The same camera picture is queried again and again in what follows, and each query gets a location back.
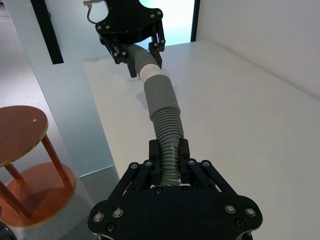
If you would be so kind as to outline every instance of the gray floor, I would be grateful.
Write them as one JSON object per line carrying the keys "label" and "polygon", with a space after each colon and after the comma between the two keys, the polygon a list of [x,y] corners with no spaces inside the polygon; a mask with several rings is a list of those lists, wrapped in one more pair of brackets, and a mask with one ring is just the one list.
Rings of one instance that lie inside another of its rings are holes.
{"label": "gray floor", "polygon": [[[30,105],[45,112],[49,128],[47,134],[61,162],[72,167],[58,127],[19,42],[13,23],[0,3],[0,108],[12,105]],[[51,161],[42,144],[14,162],[23,171],[39,163]],[[12,177],[0,168],[0,181]],[[96,239],[87,228],[87,217],[92,206],[108,198],[118,182],[115,167],[76,179],[76,189],[70,202],[49,221],[37,227],[13,228],[18,240],[90,240]]]}

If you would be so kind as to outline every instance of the orange stool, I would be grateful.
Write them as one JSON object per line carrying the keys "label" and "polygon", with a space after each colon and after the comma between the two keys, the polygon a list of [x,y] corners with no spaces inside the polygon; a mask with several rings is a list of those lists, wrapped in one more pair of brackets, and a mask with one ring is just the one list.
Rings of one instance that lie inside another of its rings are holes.
{"label": "orange stool", "polygon": [[[0,181],[0,219],[13,227],[41,223],[59,212],[75,190],[75,176],[61,164],[46,132],[48,119],[31,106],[0,108],[0,167],[13,180]],[[12,162],[42,142],[52,162],[41,163],[21,173]]]}

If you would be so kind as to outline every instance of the white table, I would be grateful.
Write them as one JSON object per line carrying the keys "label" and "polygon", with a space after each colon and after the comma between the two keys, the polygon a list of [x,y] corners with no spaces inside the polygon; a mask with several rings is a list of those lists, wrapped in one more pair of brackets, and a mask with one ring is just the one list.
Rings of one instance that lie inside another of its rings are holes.
{"label": "white table", "polygon": [[[211,42],[161,54],[191,156],[210,160],[263,214],[256,240],[320,237],[320,101]],[[155,138],[143,85],[111,57],[84,69],[121,177]]]}

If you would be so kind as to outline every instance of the gray hose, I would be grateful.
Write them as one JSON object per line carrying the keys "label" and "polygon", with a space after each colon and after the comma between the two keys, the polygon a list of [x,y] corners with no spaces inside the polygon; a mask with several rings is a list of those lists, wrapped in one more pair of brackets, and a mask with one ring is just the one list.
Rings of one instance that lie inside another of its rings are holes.
{"label": "gray hose", "polygon": [[162,109],[152,122],[160,143],[161,185],[179,185],[179,143],[184,137],[180,114],[176,109]]}
{"label": "gray hose", "polygon": [[[134,57],[139,76],[145,65],[157,64],[150,52],[140,46],[131,45],[128,50]],[[184,130],[174,88],[170,79],[160,74],[149,77],[143,87],[149,116],[160,144],[161,185],[179,185],[179,143],[184,137]]]}

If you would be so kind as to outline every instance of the flexible hose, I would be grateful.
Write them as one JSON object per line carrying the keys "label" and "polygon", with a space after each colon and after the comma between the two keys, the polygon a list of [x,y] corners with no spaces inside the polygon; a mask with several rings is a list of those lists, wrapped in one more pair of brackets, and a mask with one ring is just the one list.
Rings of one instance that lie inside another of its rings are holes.
{"label": "flexible hose", "polygon": [[161,185],[179,185],[179,143],[184,137],[180,114],[176,109],[162,109],[152,122],[160,144]]}

